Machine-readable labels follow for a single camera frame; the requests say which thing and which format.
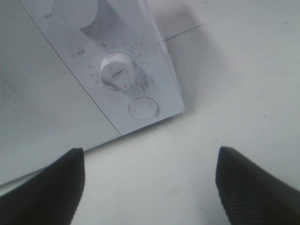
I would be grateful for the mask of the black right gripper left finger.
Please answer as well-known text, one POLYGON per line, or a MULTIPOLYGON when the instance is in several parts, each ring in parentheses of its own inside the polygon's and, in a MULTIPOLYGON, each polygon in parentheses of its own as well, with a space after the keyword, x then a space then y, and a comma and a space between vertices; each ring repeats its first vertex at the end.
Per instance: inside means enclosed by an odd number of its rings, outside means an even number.
POLYGON ((84 153, 69 150, 0 198, 2 225, 69 225, 85 185, 84 153))

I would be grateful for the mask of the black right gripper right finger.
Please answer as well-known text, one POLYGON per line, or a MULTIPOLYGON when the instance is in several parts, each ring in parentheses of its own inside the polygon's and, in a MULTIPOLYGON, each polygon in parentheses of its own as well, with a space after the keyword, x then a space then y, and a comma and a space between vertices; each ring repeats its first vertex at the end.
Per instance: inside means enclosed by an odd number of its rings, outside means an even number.
POLYGON ((215 182, 232 225, 300 223, 300 192, 234 148, 220 148, 215 182))

